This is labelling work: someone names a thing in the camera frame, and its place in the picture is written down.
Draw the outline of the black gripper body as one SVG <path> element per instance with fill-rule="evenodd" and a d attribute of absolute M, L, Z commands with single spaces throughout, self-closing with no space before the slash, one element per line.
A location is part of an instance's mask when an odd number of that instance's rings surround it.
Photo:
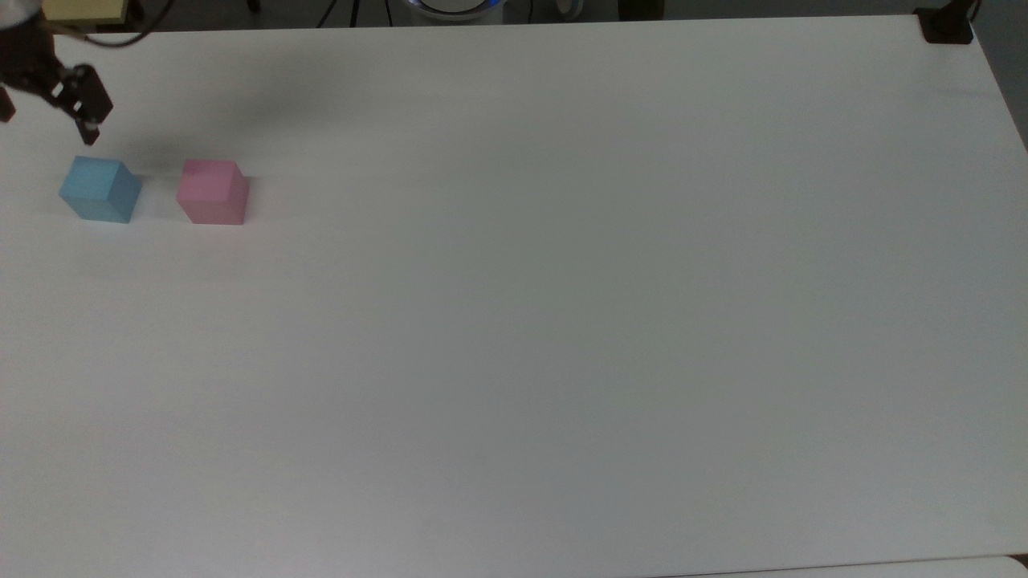
<path fill-rule="evenodd" d="M 23 22 L 2 30 L 3 87 L 52 99 L 63 69 L 56 58 L 54 36 L 40 22 Z"/>

